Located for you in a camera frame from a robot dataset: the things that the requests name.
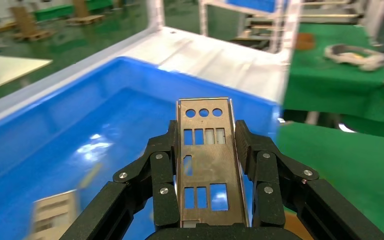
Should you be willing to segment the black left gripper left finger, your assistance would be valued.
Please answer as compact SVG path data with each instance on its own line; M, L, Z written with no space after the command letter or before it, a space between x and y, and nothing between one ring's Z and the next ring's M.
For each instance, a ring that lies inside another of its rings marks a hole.
M174 185L178 143L178 123L171 120L167 133L150 138L143 155L113 175L61 239L121 240L149 198L155 232L147 239L158 240L161 230L179 228Z

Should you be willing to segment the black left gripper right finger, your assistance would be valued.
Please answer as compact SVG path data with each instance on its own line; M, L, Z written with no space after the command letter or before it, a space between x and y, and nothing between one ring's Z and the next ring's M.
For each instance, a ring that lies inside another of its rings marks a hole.
M313 168L280 152L268 136L237 120L236 151L253 184L254 228L288 235L285 208L296 213L315 240L384 240L384 233Z

